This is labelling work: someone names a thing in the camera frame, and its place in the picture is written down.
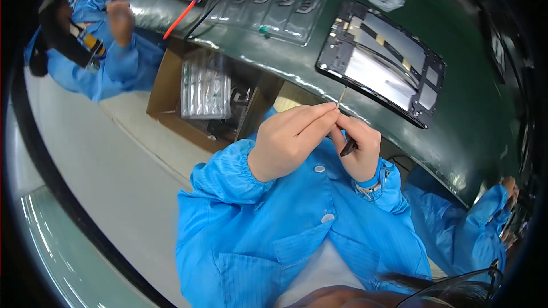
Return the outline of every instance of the eyeglasses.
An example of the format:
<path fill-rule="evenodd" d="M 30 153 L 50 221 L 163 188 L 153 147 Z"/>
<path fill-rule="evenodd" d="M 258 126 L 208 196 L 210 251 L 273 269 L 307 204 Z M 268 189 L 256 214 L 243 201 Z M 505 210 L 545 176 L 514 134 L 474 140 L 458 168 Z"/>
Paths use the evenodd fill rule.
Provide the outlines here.
<path fill-rule="evenodd" d="M 503 281 L 498 265 L 496 259 L 487 269 L 445 279 L 407 297 L 396 308 L 453 307 L 447 301 L 455 301 L 457 295 L 462 295 L 460 301 L 484 300 L 487 306 Z"/>

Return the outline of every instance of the worker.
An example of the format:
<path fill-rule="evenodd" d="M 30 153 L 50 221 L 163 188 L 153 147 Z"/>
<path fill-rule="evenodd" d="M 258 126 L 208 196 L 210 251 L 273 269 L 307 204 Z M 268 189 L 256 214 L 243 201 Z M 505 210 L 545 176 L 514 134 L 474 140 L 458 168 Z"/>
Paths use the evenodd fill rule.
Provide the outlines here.
<path fill-rule="evenodd" d="M 334 103 L 267 117 L 196 165 L 193 191 L 178 194 L 175 259 L 190 305 L 395 307 L 432 285 L 380 133 Z M 340 129 L 358 146 L 344 157 Z"/>
<path fill-rule="evenodd" d="M 484 269 L 493 259 L 504 271 L 511 243 L 499 236 L 519 195 L 513 177 L 487 190 L 469 211 L 450 202 L 447 189 L 421 167 L 408 174 L 402 192 L 428 257 L 446 275 Z"/>
<path fill-rule="evenodd" d="M 135 19 L 126 1 L 77 0 L 74 12 L 67 0 L 50 0 L 43 6 L 39 17 L 53 16 L 58 27 L 54 27 L 56 34 L 39 28 L 25 51 L 34 76 L 49 73 L 65 90 L 96 102 L 122 92 L 152 89 L 164 51 L 134 33 Z M 102 55 L 95 55 L 97 69 L 83 68 L 70 59 L 71 52 L 51 47 L 52 41 L 60 44 L 66 38 L 75 39 L 70 36 L 75 24 L 101 40 L 106 49 Z"/>

